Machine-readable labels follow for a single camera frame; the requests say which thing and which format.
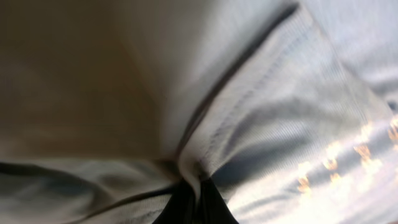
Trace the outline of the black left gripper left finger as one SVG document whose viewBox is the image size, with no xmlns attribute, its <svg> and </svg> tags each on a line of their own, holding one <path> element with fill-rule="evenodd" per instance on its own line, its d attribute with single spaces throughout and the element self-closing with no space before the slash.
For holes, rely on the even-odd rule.
<svg viewBox="0 0 398 224">
<path fill-rule="evenodd" d="M 194 211 L 195 194 L 190 185 L 182 180 L 153 224 L 191 224 Z"/>
</svg>

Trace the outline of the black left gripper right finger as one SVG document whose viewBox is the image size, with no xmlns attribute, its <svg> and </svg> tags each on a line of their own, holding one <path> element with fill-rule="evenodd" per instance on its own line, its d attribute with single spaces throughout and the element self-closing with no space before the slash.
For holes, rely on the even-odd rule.
<svg viewBox="0 0 398 224">
<path fill-rule="evenodd" d="M 211 179 L 201 183 L 200 217 L 203 224 L 238 224 Z"/>
</svg>

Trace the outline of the light blue printed t-shirt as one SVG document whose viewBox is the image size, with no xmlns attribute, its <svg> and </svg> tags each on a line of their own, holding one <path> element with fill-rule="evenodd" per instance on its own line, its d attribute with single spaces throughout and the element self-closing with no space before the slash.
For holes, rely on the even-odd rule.
<svg viewBox="0 0 398 224">
<path fill-rule="evenodd" d="M 1 222 L 397 222 L 396 1 L 2 1 Z"/>
</svg>

